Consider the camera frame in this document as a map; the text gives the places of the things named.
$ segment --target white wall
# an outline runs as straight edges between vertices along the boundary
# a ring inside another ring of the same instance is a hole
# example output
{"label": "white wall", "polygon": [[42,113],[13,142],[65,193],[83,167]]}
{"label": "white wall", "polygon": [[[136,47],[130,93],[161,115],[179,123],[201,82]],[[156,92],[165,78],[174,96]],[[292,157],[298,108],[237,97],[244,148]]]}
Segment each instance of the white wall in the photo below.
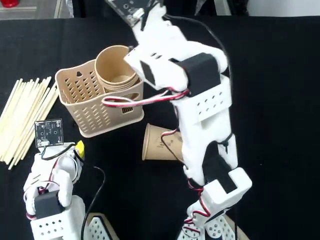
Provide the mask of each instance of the white wall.
{"label": "white wall", "polygon": [[249,0],[250,16],[320,16],[320,0]]}

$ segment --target beige basket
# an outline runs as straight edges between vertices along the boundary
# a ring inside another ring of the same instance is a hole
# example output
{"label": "beige basket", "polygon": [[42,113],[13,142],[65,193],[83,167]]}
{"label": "beige basket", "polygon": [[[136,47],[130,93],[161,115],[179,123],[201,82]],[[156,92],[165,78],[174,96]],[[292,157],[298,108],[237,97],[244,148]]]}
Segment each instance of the beige basket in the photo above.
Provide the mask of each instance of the beige basket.
{"label": "beige basket", "polygon": [[79,126],[82,136],[91,138],[111,130],[136,123],[144,118],[142,106],[113,108],[104,106],[106,96],[143,99],[144,85],[138,79],[134,86],[121,91],[105,92],[98,82],[95,59],[55,74],[59,99]]}

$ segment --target black tablecloth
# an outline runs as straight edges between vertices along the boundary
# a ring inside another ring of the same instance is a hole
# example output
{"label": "black tablecloth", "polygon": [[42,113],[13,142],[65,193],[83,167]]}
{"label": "black tablecloth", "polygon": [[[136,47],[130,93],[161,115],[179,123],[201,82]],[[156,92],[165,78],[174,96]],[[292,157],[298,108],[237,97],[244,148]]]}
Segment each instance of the black tablecloth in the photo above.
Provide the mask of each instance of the black tablecloth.
{"label": "black tablecloth", "polygon": [[[319,182],[320,18],[203,20],[229,52],[231,123],[239,165],[253,181],[238,204],[238,223],[254,240],[311,237]],[[174,23],[189,40],[217,46],[202,27]],[[107,46],[135,43],[129,27],[112,19],[0,21],[0,109],[19,78],[54,76]],[[145,97],[155,94],[147,85],[144,91]],[[94,211],[106,214],[120,239],[172,240],[197,194],[188,189],[179,162],[141,160],[147,123],[175,127],[169,103],[143,109],[142,121],[90,139],[59,100],[48,119],[63,118],[65,141],[82,139],[86,159],[105,169],[107,183]],[[0,164],[1,239],[32,239],[22,196],[35,153],[32,145],[12,171]],[[74,192],[88,206],[101,180],[85,168]]]}

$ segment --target paper cup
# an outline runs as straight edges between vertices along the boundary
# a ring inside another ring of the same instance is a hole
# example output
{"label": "paper cup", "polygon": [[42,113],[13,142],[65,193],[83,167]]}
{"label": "paper cup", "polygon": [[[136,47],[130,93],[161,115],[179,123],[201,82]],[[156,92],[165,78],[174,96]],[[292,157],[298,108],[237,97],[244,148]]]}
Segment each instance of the paper cup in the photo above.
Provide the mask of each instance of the paper cup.
{"label": "paper cup", "polygon": [[127,46],[115,45],[101,51],[95,59],[94,70],[98,80],[109,86],[123,86],[136,76],[125,62]]}
{"label": "paper cup", "polygon": [[[144,133],[142,160],[177,160],[161,141],[161,134],[171,131],[159,126],[147,124]],[[164,142],[182,160],[182,138],[181,133],[164,136]]]}
{"label": "paper cup", "polygon": [[108,84],[105,84],[104,82],[100,82],[100,84],[107,89],[108,91],[114,92],[114,91],[121,91],[126,90],[128,88],[131,88],[133,85],[139,83],[139,77],[136,75],[132,81],[128,82],[127,84],[124,84],[122,86],[110,86]]}

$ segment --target black circuit board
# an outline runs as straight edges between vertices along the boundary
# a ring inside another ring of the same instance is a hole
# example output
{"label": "black circuit board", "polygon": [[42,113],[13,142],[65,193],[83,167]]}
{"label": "black circuit board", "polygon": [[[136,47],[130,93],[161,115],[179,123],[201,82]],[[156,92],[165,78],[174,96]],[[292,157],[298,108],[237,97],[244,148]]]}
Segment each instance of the black circuit board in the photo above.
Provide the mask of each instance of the black circuit board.
{"label": "black circuit board", "polygon": [[105,0],[123,20],[133,27],[139,21],[133,14],[138,9],[145,9],[149,0]]}
{"label": "black circuit board", "polygon": [[62,119],[35,121],[34,129],[37,148],[64,144]]}

